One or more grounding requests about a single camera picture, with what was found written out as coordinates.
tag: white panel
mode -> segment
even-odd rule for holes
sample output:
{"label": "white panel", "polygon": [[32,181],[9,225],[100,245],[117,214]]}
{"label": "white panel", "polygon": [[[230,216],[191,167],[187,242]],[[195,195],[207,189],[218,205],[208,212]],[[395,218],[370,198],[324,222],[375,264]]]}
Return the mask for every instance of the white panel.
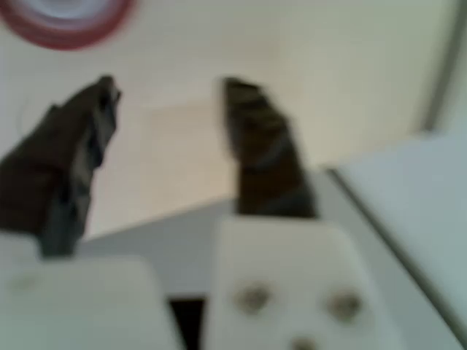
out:
{"label": "white panel", "polygon": [[[405,349],[358,251],[332,225],[228,219],[220,229],[215,266],[207,350]],[[244,305],[256,298],[242,295],[249,288],[264,288],[268,300],[259,311]],[[345,293],[360,304],[351,319],[329,309]],[[297,340],[313,347],[295,348]]]}
{"label": "white panel", "polygon": [[2,271],[0,309],[3,349],[182,348],[153,274],[135,259]]}
{"label": "white panel", "polygon": [[341,171],[467,337],[467,137],[407,142]]}

